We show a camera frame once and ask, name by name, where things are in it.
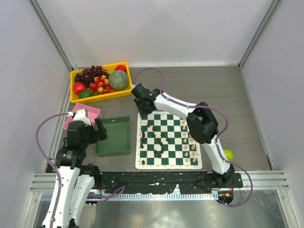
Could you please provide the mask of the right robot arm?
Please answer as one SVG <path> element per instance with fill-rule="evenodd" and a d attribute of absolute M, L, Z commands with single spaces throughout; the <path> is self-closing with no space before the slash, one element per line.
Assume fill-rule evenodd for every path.
<path fill-rule="evenodd" d="M 142 117 L 153 111 L 165 111 L 186 121 L 191 137 L 201 144 L 212 165 L 215 182 L 220 187 L 226 187 L 232 182 L 234 166 L 227 159 L 219 141 L 218 122 L 212 113 L 212 108 L 206 103 L 187 103 L 174 98 L 160 89 L 150 91 L 139 83 L 132 86 L 134 102 Z"/>

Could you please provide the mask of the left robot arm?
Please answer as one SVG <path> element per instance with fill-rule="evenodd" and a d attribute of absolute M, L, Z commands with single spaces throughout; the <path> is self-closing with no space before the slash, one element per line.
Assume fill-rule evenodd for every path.
<path fill-rule="evenodd" d="M 83 164 L 88 146 L 107 139 L 101 119 L 96 118 L 95 124 L 96 129 L 83 120 L 69 123 L 53 165 L 56 181 L 43 228 L 77 228 L 90 190 L 101 185 L 99 168 Z"/>

